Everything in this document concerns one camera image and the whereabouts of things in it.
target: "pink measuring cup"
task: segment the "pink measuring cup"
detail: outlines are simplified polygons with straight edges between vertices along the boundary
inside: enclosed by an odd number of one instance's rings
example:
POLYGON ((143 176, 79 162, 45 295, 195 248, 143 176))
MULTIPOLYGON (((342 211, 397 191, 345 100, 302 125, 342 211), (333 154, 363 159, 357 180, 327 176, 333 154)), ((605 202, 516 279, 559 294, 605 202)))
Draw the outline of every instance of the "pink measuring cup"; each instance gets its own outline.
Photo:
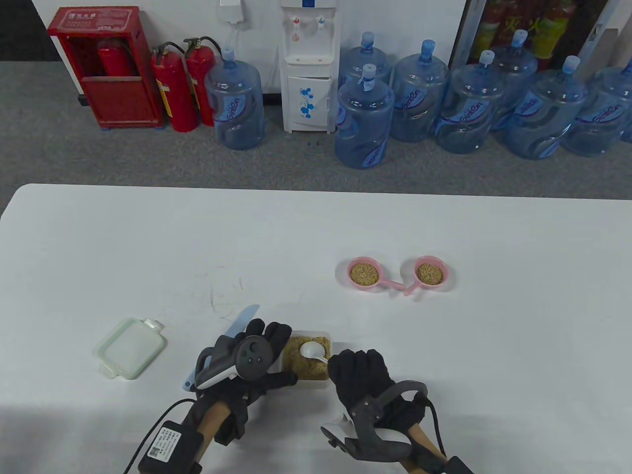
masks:
POLYGON ((413 283, 412 286, 410 286, 409 288, 406 288, 406 291, 404 291, 404 296, 410 295, 417 288, 437 289, 446 283, 449 276, 450 276, 450 270, 448 270, 447 265, 443 262, 443 260, 437 257, 433 257, 431 255, 420 257, 415 262, 415 282, 413 283), (429 264, 429 265, 434 265, 435 267, 439 267, 439 270, 441 270, 441 273, 443 273, 443 281, 436 285, 429 285, 419 280, 419 277, 417 276, 417 270, 423 264, 429 264))
POLYGON ((349 279, 349 281, 351 282, 351 284, 354 287, 356 287, 358 289, 361 289, 362 291, 370 290, 372 288, 375 288, 376 286, 387 286, 388 288, 394 288, 394 289, 398 289, 400 291, 403 291, 403 290, 406 289, 406 287, 404 285, 402 285, 401 283, 397 283, 396 281, 391 281, 391 280, 385 279, 384 278, 384 271, 382 270, 382 267, 380 266, 380 264, 377 263, 374 259, 369 258, 369 257, 354 258, 349 263, 349 266, 347 267, 347 278, 349 279), (353 268, 353 266, 357 265, 357 264, 369 264, 375 270, 377 270, 377 283, 374 283, 373 285, 368 285, 368 286, 359 285, 359 284, 355 283, 351 279, 351 268, 353 268))

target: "water dispenser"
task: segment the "water dispenser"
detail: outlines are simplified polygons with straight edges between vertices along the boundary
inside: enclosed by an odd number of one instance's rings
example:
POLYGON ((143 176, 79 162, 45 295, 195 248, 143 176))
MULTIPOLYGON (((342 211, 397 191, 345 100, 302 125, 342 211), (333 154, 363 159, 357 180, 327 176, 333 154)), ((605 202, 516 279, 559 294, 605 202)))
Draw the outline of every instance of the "water dispenser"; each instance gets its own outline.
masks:
POLYGON ((279 0, 281 97, 287 132, 336 130, 342 12, 337 0, 279 0))

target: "red fire extinguisher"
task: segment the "red fire extinguisher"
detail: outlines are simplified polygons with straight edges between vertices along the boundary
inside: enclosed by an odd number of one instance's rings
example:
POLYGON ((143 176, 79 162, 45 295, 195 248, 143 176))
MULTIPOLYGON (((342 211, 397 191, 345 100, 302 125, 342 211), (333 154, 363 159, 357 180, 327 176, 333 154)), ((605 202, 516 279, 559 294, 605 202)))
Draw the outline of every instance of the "red fire extinguisher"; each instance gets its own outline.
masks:
POLYGON ((187 132, 198 125, 198 116, 191 97, 189 80, 186 77, 185 65, 175 51, 167 51, 167 46, 173 46, 184 55, 184 50, 175 43, 167 41, 154 49, 152 55, 152 69, 158 83, 158 88, 171 117, 171 126, 175 131, 187 132))
POLYGON ((116 38, 99 41, 97 52, 108 76, 136 76, 136 68, 127 45, 116 38))
POLYGON ((193 84, 193 91, 195 92, 195 98, 197 100, 198 108, 200 109, 200 115, 202 116, 202 123, 208 126, 215 126, 213 120, 213 109, 210 107, 209 96, 206 93, 206 87, 204 86, 204 78, 206 74, 215 66, 215 53, 208 46, 203 46, 202 41, 207 40, 213 43, 213 46, 217 48, 217 51, 221 54, 221 48, 219 44, 208 36, 201 38, 187 38, 185 43, 189 43, 189 48, 186 50, 186 68, 191 76, 191 83, 193 84))

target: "blue water jug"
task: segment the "blue water jug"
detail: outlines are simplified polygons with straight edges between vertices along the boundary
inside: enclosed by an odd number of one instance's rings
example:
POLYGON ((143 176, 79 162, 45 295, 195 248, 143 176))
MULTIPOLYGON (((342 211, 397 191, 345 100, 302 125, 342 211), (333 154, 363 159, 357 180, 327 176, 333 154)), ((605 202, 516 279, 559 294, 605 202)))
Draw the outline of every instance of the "blue water jug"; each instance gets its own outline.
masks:
POLYGON ((373 46, 375 35, 370 32, 362 33, 362 41, 359 47, 355 47, 340 58, 338 89, 348 80, 359 81, 362 77, 362 68, 365 64, 373 64, 377 68, 375 78, 391 84, 392 67, 381 49, 373 46))
POLYGON ((376 71, 374 64, 365 64, 360 82, 347 81, 338 91, 336 156, 356 169, 382 162, 391 129, 395 96, 376 80, 376 71))
POLYGON ((579 63, 568 56, 561 71, 536 76, 505 129, 505 144, 514 154, 538 160, 557 151, 586 101, 586 86, 573 78, 579 63))
POLYGON ((625 69, 599 71, 587 87, 588 98, 562 146, 576 155, 597 157, 619 141, 632 119, 632 61, 625 69))
POLYGON ((478 150, 485 142, 504 93, 504 80, 490 65, 494 52, 480 55, 478 64, 452 72, 446 98, 435 126, 437 142, 457 154, 478 150))
POLYGON ((496 55, 492 67, 498 69, 505 79, 505 95, 494 117, 492 131, 502 130, 507 125, 507 120, 525 96, 538 71, 538 60, 523 47, 527 36, 526 30, 517 30, 510 45, 492 49, 496 55))
POLYGON ((449 71, 432 55, 434 47, 433 40, 424 40, 421 54, 407 56, 395 66, 391 136, 400 142, 421 142, 429 137, 441 109, 449 71))
POLYGON ((261 76, 254 66, 235 61, 232 47, 222 48, 222 58, 204 78, 217 141, 233 150, 248 150, 265 136, 261 76))

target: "black glove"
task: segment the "black glove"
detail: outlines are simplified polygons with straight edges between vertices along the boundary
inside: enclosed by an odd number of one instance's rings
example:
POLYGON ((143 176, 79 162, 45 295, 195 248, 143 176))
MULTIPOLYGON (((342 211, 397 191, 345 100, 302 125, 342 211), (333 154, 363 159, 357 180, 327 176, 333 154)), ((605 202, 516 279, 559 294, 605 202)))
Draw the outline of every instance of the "black glove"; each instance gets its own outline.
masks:
MULTIPOLYGON (((329 359, 329 378, 336 385, 340 402, 349 412, 367 395, 377 397, 394 385, 382 355, 371 349, 366 353, 344 350, 329 359)), ((384 416, 375 425, 406 434, 425 414, 425 405, 396 398, 384 408, 384 416)))
MULTIPOLYGON (((272 362, 276 362, 288 343, 292 328, 287 324, 271 322, 267 327, 260 319, 253 319, 248 324, 245 332, 240 332, 234 337, 237 345, 248 336, 263 336, 272 348, 272 362)), ((222 424, 215 441, 220 444, 228 444, 233 439, 241 438, 245 432, 244 425, 248 421, 247 407, 253 404, 268 390, 295 385, 298 376, 294 372, 279 372, 277 374, 265 374, 257 380, 246 381, 241 377, 224 379, 205 390, 196 391, 197 402, 193 405, 185 418, 185 423, 195 428, 199 426, 206 411, 218 401, 226 403, 231 409, 231 416, 222 424)))

